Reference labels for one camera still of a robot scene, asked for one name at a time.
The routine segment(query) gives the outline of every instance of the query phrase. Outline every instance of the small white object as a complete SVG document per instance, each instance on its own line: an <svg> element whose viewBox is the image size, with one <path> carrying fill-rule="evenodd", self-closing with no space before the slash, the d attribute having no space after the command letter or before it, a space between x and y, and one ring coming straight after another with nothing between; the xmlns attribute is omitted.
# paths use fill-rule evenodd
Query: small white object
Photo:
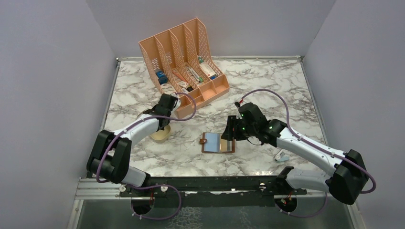
<svg viewBox="0 0 405 229"><path fill-rule="evenodd" d="M161 187L160 187L160 190L161 190L162 192L166 192L167 189L168 189L167 186L161 186Z"/></svg>
<svg viewBox="0 0 405 229"><path fill-rule="evenodd" d="M119 186L119 191L120 192L125 192L125 190L127 190L127 187L125 187L125 185L120 185Z"/></svg>
<svg viewBox="0 0 405 229"><path fill-rule="evenodd" d="M277 162L283 162L283 161L290 160L290 158L288 156L286 156L286 154L284 153L283 150L280 150L280 152L278 154L276 154L276 156L274 156L274 159Z"/></svg>

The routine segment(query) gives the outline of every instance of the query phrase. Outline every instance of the gray wall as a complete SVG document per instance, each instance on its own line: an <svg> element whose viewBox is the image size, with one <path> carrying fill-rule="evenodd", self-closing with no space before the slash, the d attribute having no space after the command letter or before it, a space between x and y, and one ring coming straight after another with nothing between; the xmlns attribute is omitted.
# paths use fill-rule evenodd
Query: gray wall
<svg viewBox="0 0 405 229"><path fill-rule="evenodd" d="M115 57L84 0L1 1L0 28L0 228L65 228Z"/></svg>
<svg viewBox="0 0 405 229"><path fill-rule="evenodd" d="M212 55L305 55L335 0L87 0L111 49L142 56L138 42L198 17Z"/></svg>
<svg viewBox="0 0 405 229"><path fill-rule="evenodd" d="M337 0L304 58L334 147L362 153L377 190L367 228L403 228L405 1Z"/></svg>

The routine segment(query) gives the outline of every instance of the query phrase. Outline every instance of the card holder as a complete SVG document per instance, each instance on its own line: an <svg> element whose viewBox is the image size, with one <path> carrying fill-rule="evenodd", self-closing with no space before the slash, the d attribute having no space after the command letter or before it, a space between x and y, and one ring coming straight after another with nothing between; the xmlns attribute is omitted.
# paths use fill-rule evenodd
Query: card holder
<svg viewBox="0 0 405 229"><path fill-rule="evenodd" d="M200 139L201 152L203 153L234 153L235 140L226 141L221 139L220 134L206 133L202 134Z"/></svg>

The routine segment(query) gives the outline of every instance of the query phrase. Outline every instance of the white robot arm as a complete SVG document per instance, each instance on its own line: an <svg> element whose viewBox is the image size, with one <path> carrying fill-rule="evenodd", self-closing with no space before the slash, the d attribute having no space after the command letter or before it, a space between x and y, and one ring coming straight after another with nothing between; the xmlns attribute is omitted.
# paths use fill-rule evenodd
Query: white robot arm
<svg viewBox="0 0 405 229"><path fill-rule="evenodd" d="M116 184L126 183L140 187L150 175L129 166L131 148L145 137L164 129L170 122L170 119L165 117L170 117L172 111L175 111L180 105L181 102L177 97L163 94L156 106L144 111L133 123L113 132L101 131L87 162L87 171L96 174L107 146L121 134L112 145L112 148L115 149L114 155L107 155L102 163L100 176Z"/></svg>
<svg viewBox="0 0 405 229"><path fill-rule="evenodd" d="M271 144L288 150L312 162L323 171L301 170L286 167L278 175L279 183L286 190L308 188L331 193L337 200L345 204L353 204L367 183L368 177L364 172L338 156L346 158L365 170L362 156L350 150L345 153L322 145L300 133L292 133L287 124L277 120L267 120L257 105L246 103L243 106L237 102L239 115L228 116L228 122L222 139L247 140L249 137L258 138L263 144ZM319 150L327 150L331 155Z"/></svg>

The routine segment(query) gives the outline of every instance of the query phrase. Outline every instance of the marble tabletop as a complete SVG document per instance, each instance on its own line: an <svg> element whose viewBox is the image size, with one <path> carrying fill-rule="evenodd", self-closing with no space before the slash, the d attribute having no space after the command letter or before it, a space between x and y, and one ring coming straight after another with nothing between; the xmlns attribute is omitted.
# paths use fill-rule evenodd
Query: marble tabletop
<svg viewBox="0 0 405 229"><path fill-rule="evenodd" d="M170 123L172 135L162 143L150 137L131 151L130 165L152 176L251 176L277 175L285 166L318 170L307 160L285 151L289 161L276 162L280 151L270 145L255 146L247 141L236 142L232 154L201 152L199 139L203 132L222 133L228 115L235 115L234 102L245 93L267 88L287 101L290 122L294 129L324 143L320 124L307 82L298 60L227 60L214 61L225 73L231 86L229 93L197 110L186 122ZM120 129L133 122L139 113L157 103L160 93L149 78L143 60L121 62L105 129ZM258 92L246 102L258 105L268 119L286 120L282 102L275 96Z"/></svg>

